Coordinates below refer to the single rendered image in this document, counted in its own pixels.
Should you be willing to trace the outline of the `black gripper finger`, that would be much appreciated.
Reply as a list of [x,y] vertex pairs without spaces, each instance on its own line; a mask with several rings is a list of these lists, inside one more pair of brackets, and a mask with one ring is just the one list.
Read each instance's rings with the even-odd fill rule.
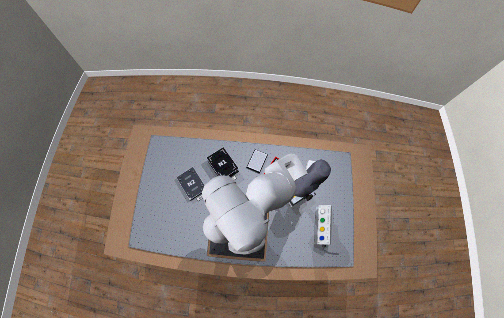
[[306,199],[307,201],[309,201],[311,199],[311,197],[313,197],[314,195],[316,195],[316,193],[313,192],[313,193],[307,195],[306,197],[303,197],[301,200]]

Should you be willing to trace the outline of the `white button panel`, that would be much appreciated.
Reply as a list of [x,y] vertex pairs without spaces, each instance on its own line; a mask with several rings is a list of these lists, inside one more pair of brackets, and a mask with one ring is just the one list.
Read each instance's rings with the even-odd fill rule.
[[[319,205],[316,207],[315,223],[315,243],[322,244],[321,251],[325,251],[326,244],[331,244],[332,235],[332,206]],[[325,251],[328,252],[328,251]],[[339,255],[338,253],[328,252],[329,254]]]

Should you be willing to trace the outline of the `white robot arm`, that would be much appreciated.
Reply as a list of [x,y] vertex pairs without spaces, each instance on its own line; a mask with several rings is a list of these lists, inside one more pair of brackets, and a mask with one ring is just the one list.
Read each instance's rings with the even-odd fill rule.
[[294,196],[306,197],[313,193],[328,179],[331,167],[320,159],[309,160],[305,169],[297,155],[287,154],[267,166],[264,172],[248,184],[247,196],[230,176],[214,177],[204,185],[204,204],[211,213],[203,224],[207,239],[228,243],[229,250],[235,254],[261,250],[270,221],[264,216],[284,207]]

